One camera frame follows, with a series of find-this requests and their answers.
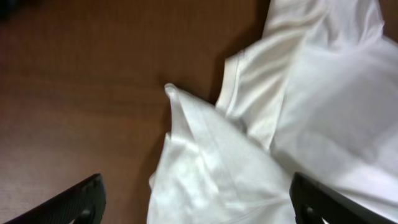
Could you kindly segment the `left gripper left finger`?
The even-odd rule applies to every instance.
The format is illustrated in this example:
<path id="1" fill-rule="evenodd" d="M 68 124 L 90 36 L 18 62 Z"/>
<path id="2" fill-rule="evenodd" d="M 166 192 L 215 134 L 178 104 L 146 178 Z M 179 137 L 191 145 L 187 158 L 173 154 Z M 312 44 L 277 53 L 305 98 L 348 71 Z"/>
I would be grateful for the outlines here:
<path id="1" fill-rule="evenodd" d="M 5 224 L 100 224 L 106 207 L 101 174 L 94 174 Z"/>

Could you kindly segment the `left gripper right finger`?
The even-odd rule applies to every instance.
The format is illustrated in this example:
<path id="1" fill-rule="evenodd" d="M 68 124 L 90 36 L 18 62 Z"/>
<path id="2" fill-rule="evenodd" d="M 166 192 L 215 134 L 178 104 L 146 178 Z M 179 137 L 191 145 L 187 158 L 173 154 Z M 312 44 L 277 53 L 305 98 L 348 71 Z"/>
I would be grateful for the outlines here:
<path id="1" fill-rule="evenodd" d="M 395 224 L 301 172 L 289 195 L 296 224 Z"/>

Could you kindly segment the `white t-shirt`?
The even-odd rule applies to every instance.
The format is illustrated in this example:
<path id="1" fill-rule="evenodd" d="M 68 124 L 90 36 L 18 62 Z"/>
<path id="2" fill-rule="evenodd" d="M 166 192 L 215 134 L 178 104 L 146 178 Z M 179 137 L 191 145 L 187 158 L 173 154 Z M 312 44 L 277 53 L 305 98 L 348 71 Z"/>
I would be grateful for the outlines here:
<path id="1" fill-rule="evenodd" d="M 303 172 L 397 220 L 397 44 L 377 1 L 272 1 L 211 105 L 165 86 L 148 223 L 293 223 Z"/>

